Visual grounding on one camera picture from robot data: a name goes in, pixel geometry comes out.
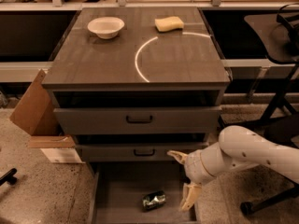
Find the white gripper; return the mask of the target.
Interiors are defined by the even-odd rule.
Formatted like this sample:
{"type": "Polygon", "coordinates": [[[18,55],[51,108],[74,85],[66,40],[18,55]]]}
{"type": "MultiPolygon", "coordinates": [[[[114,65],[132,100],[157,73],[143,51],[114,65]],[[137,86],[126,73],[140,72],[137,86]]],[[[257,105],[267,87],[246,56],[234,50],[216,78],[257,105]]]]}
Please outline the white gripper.
{"type": "Polygon", "coordinates": [[[180,151],[169,150],[167,155],[184,165],[185,174],[192,181],[190,184],[183,185],[182,200],[179,206],[181,211],[188,211],[197,201],[202,191],[202,185],[209,182],[209,173],[202,163],[201,151],[196,150],[187,155],[180,151]]]}

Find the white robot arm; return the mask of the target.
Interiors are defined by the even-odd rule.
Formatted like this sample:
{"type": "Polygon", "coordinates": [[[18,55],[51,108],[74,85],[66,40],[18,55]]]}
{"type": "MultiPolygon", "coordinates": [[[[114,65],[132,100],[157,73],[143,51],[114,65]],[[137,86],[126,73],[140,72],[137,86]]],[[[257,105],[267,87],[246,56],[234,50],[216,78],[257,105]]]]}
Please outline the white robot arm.
{"type": "Polygon", "coordinates": [[[243,171],[263,165],[299,183],[299,149],[268,141],[241,127],[224,128],[219,139],[205,149],[185,154],[169,150],[168,156],[182,164],[190,183],[183,185],[179,209],[190,210],[197,202],[202,187],[226,172],[243,171]]]}

